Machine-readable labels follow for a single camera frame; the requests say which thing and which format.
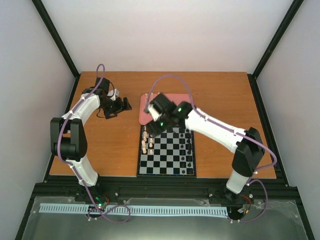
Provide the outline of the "white king piece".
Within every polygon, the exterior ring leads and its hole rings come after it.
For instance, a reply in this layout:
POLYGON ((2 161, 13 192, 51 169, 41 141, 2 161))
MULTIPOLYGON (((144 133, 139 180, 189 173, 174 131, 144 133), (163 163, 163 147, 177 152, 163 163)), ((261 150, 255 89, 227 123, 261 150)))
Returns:
POLYGON ((142 145, 143 148, 145 148, 146 147, 146 142, 144 140, 142 140, 141 141, 141 145, 142 145))

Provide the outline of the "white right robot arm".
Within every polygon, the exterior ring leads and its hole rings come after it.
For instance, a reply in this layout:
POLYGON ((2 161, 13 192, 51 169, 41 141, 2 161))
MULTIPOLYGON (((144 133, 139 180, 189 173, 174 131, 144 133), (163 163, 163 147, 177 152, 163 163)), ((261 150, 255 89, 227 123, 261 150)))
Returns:
POLYGON ((152 118, 146 130, 153 137, 170 127, 179 126, 200 133, 233 153, 232 172, 223 190, 223 197, 230 203, 236 202, 265 155, 257 129, 251 127, 245 130, 226 124, 207 115, 191 102, 175 104, 163 93, 153 99, 148 97, 144 112, 152 118))

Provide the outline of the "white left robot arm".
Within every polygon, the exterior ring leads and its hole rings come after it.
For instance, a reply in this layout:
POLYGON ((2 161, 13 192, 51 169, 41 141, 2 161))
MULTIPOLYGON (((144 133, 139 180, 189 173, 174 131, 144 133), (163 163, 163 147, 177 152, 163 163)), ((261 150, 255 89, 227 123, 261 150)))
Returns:
POLYGON ((108 120, 132 109, 128 98, 120 97, 119 90, 113 86, 105 77, 97 77, 95 85, 82 91, 71 110, 50 121, 51 153, 71 168, 78 183, 88 187, 86 195, 95 202, 103 198, 104 188, 97 184, 99 174, 87 157, 88 142, 84 126, 95 110, 103 110, 108 120))

